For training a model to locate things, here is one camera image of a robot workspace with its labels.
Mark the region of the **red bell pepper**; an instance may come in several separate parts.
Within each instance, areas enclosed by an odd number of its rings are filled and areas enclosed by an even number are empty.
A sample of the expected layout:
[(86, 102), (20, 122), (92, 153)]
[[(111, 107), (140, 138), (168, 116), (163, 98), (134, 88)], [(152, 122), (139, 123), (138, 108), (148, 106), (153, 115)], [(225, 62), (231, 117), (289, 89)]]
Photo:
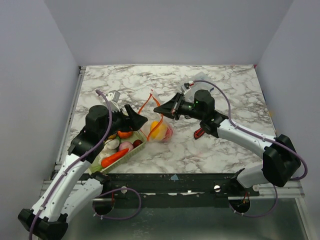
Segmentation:
[(166, 131), (165, 131), (165, 133), (164, 133), (164, 137), (163, 137), (163, 139), (162, 139), (162, 141), (163, 142), (169, 142), (169, 141), (171, 141), (171, 139), (172, 139), (172, 136), (173, 136), (173, 129), (172, 129), (172, 127), (171, 126), (168, 126), (167, 128), (166, 128)]

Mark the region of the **clear zip top bag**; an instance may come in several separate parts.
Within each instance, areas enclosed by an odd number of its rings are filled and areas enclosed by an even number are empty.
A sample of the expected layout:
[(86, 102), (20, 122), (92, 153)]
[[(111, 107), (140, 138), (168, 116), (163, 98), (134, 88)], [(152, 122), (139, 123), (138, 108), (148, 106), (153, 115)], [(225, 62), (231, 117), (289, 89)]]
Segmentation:
[(147, 117), (148, 118), (148, 121), (147, 123), (145, 123), (143, 125), (143, 127), (140, 129), (140, 131), (143, 133), (143, 135), (146, 137), (146, 140), (148, 142), (163, 142), (165, 143), (164, 141), (159, 141), (159, 140), (152, 140), (150, 139), (150, 126), (151, 126), (151, 123), (153, 121), (158, 121), (158, 124), (156, 127), (158, 127), (161, 123), (164, 123), (170, 127), (172, 127), (171, 124), (169, 124), (164, 116), (162, 114), (159, 114), (159, 113), (155, 113), (154, 112), (154, 108), (160, 106), (162, 104), (161, 100), (159, 99), (159, 96), (157, 94), (157, 92), (153, 89), (151, 89), (149, 91), (149, 96), (147, 98), (147, 100), (144, 102), (144, 104), (140, 107), (139, 111), (138, 111), (138, 114), (144, 116), (144, 117)]

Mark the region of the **yellow bell pepper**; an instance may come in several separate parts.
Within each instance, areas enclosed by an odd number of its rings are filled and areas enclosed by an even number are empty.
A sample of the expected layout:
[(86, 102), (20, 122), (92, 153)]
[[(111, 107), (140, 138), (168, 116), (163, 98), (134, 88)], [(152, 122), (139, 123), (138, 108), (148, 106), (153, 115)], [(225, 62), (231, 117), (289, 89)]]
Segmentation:
[(162, 141), (166, 137), (167, 125), (161, 123), (158, 127), (158, 121), (153, 121), (150, 125), (150, 139), (155, 141)]

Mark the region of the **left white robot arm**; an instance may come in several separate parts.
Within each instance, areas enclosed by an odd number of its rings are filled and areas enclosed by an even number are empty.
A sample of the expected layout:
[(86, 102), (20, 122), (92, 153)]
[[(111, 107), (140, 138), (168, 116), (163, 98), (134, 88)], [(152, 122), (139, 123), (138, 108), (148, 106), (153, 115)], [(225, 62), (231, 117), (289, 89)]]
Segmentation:
[(111, 112), (104, 105), (95, 105), (85, 117), (85, 125), (72, 140), (68, 154), (57, 175), (41, 198), (18, 214), (18, 220), (29, 235), (41, 240), (60, 240), (69, 222), (89, 201), (107, 197), (114, 189), (110, 177), (97, 171), (79, 192), (71, 196), (74, 186), (104, 148), (104, 140), (118, 131), (138, 131), (148, 121), (128, 104), (126, 114)]

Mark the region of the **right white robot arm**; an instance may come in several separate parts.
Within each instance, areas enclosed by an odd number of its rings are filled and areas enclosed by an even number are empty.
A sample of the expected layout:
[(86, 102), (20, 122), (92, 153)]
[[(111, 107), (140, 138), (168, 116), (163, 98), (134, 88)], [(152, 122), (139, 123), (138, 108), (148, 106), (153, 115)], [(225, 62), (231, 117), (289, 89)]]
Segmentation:
[(228, 116), (215, 109), (215, 99), (207, 90), (197, 90), (193, 102), (177, 93), (168, 102), (155, 107), (154, 112), (173, 120), (180, 116), (199, 120), (206, 134), (238, 144), (262, 159), (261, 165), (243, 168), (233, 176), (230, 191), (236, 196), (243, 195), (254, 185), (271, 183), (283, 187), (301, 166), (287, 136), (272, 137), (231, 124)]

